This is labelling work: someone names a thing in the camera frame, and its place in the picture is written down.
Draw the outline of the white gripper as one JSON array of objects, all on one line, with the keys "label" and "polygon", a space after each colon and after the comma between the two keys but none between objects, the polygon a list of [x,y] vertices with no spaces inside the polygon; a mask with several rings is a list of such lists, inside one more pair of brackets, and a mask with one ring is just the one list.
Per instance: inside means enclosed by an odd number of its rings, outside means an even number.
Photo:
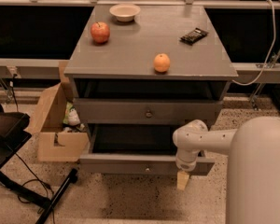
[{"label": "white gripper", "polygon": [[177,188],[184,190],[189,182],[189,173],[192,172],[197,163],[199,150],[186,151],[179,149],[175,155],[176,166],[183,170],[177,172]]}]

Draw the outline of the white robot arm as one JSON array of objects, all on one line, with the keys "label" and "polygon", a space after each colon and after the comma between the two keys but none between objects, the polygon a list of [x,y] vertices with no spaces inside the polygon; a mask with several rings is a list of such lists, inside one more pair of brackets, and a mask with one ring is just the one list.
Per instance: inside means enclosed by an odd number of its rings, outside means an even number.
[{"label": "white robot arm", "polygon": [[198,152],[228,156],[226,224],[280,224],[280,117],[209,131],[196,119],[174,131],[176,166],[191,172]]}]

